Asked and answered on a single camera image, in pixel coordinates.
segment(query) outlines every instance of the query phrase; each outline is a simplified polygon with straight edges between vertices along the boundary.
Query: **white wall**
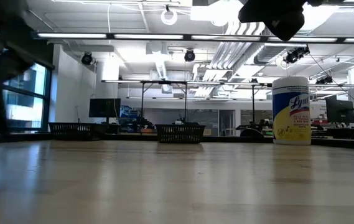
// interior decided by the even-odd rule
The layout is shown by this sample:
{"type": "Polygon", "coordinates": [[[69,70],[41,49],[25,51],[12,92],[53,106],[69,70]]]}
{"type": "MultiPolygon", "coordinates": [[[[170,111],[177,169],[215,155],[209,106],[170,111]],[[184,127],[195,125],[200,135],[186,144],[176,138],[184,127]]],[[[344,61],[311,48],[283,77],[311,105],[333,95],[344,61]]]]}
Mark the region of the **white wall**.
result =
{"type": "Polygon", "coordinates": [[[54,65],[50,122],[76,123],[77,110],[82,123],[94,122],[88,112],[96,74],[66,54],[61,45],[54,47],[54,65]]]}

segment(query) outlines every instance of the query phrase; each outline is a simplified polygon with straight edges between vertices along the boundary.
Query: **ceiling-mounted camera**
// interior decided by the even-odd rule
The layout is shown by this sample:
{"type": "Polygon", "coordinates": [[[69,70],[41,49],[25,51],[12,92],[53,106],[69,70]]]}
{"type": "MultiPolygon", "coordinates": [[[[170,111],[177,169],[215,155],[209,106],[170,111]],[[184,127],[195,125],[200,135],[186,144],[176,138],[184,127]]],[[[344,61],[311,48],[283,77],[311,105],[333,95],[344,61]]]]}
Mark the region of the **ceiling-mounted camera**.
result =
{"type": "Polygon", "coordinates": [[[258,80],[256,78],[252,78],[249,83],[258,83],[258,80]]]}
{"type": "Polygon", "coordinates": [[[287,52],[287,56],[284,57],[283,61],[286,63],[296,63],[298,60],[302,59],[305,55],[309,54],[309,48],[306,47],[298,47],[294,50],[290,50],[287,52]]]}
{"type": "Polygon", "coordinates": [[[85,52],[82,57],[82,64],[84,65],[93,65],[95,63],[95,59],[92,57],[92,52],[85,52]]]}
{"type": "Polygon", "coordinates": [[[188,49],[185,53],[185,61],[186,62],[193,62],[195,60],[195,53],[192,49],[188,49]]]}
{"type": "Polygon", "coordinates": [[[333,83],[333,78],[330,75],[327,75],[325,78],[319,78],[318,80],[316,80],[315,84],[329,84],[329,83],[333,83]]]}

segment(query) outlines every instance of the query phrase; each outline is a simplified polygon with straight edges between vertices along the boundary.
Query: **security camera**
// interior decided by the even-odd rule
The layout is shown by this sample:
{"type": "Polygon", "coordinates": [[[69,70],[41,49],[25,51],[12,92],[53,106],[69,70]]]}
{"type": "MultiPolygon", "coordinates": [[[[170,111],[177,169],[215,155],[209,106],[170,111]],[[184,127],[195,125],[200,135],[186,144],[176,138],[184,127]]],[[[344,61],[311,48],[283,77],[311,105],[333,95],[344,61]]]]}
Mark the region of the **security camera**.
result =
{"type": "Polygon", "coordinates": [[[195,53],[193,50],[187,50],[185,53],[185,61],[186,62],[193,62],[195,60],[195,53]]]}
{"type": "Polygon", "coordinates": [[[85,52],[82,57],[82,64],[84,65],[93,65],[95,63],[95,59],[92,57],[92,52],[85,52]]]}
{"type": "Polygon", "coordinates": [[[296,63],[298,60],[302,59],[307,54],[310,54],[308,46],[298,47],[294,50],[289,51],[287,53],[287,56],[284,57],[283,61],[286,63],[296,63]]]}

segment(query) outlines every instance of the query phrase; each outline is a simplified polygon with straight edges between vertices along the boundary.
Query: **hanging light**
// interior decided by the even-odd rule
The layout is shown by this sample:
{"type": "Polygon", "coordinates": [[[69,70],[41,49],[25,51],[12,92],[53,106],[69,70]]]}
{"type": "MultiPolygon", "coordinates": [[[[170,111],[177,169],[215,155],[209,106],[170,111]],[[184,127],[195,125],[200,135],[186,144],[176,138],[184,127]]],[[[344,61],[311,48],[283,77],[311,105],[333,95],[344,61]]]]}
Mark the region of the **hanging light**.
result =
{"type": "Polygon", "coordinates": [[[177,15],[177,11],[170,9],[169,6],[167,5],[164,9],[164,11],[162,12],[162,14],[160,15],[160,18],[162,19],[162,22],[165,25],[171,26],[174,25],[177,22],[178,19],[178,15],[177,15]],[[165,18],[165,14],[167,12],[171,12],[172,13],[172,17],[170,19],[166,19],[165,18]]]}

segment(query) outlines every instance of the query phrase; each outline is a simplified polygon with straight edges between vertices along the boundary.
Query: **window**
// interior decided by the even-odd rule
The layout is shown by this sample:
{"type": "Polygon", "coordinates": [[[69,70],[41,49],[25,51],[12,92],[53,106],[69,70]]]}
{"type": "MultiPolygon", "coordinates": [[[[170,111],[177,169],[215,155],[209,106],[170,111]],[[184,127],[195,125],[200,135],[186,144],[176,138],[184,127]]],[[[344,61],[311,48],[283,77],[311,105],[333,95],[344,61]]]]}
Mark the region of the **window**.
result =
{"type": "Polygon", "coordinates": [[[36,63],[24,74],[4,82],[2,94],[12,132],[31,133],[48,125],[51,71],[36,63]]]}
{"type": "Polygon", "coordinates": [[[43,99],[3,90],[10,128],[41,128],[43,99]]]}
{"type": "Polygon", "coordinates": [[[45,76],[47,69],[39,64],[33,65],[23,75],[19,75],[12,80],[6,81],[4,84],[22,90],[30,91],[40,95],[44,95],[45,76]]]}

